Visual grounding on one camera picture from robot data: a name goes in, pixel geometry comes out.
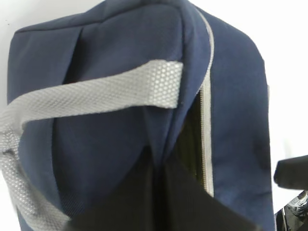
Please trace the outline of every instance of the gray mesh strap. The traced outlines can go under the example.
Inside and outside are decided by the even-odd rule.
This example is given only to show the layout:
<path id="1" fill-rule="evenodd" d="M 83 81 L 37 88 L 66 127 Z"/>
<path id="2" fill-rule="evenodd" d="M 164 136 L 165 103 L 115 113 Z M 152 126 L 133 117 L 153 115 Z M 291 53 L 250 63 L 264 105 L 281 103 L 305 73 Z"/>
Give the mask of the gray mesh strap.
<path id="1" fill-rule="evenodd" d="M 0 164 L 12 200 L 34 231 L 60 231 L 68 217 L 26 179 L 18 145 L 27 122 L 105 113 L 132 106 L 176 108 L 183 64 L 153 60 L 120 75 L 22 95 L 0 115 Z"/>

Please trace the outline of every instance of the navy blue backpack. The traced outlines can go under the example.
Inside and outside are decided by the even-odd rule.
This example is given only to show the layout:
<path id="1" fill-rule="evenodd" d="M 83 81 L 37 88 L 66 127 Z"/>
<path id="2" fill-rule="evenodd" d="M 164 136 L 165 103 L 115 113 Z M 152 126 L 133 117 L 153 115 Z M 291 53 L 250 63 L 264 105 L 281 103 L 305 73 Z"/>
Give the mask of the navy blue backpack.
<path id="1" fill-rule="evenodd" d="M 0 161 L 22 231 L 275 230 L 263 59 L 187 0 L 20 29 L 8 103 Z"/>

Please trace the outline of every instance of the white background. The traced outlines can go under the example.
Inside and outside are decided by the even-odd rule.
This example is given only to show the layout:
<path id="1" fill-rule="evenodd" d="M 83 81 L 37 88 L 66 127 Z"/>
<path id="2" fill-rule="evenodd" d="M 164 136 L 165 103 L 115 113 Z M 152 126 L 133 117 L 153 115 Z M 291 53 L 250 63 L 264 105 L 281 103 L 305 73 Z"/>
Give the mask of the white background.
<path id="1" fill-rule="evenodd" d="M 10 40 L 17 29 L 81 13 L 100 0 L 0 0 L 0 110 L 6 105 Z M 270 85 L 272 171 L 277 161 L 308 155 L 308 33 L 304 0 L 192 0 L 249 35 L 265 62 Z M 298 192 L 273 185 L 274 210 Z M 0 229 L 19 231 L 6 185 L 0 176 Z"/>

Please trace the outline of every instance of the black object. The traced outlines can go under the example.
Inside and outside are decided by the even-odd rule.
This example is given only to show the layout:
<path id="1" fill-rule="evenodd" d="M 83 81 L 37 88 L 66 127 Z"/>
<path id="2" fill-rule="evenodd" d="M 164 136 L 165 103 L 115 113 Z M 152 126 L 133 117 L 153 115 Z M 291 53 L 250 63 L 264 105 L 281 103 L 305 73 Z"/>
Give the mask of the black object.
<path id="1" fill-rule="evenodd" d="M 308 155 L 279 161 L 274 180 L 282 188 L 308 190 Z"/>
<path id="2" fill-rule="evenodd" d="M 72 218 L 64 231 L 261 231 L 208 195 L 175 155 L 154 170 L 146 149 L 100 205 Z"/>

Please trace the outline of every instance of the zipper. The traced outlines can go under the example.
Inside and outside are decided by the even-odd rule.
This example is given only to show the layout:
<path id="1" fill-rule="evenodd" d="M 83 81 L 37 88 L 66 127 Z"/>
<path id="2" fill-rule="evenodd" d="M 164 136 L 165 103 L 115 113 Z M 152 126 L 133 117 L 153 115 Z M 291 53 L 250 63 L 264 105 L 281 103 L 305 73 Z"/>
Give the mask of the zipper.
<path id="1" fill-rule="evenodd" d="M 211 48 L 210 61 L 208 64 L 204 81 L 200 87 L 203 186 L 205 191 L 209 195 L 214 196 L 212 137 L 211 137 L 211 79 L 210 79 L 211 67 L 214 58 L 214 35 L 208 21 L 200 12 L 199 14 L 205 23 L 205 27 L 209 35 L 209 43 Z"/>

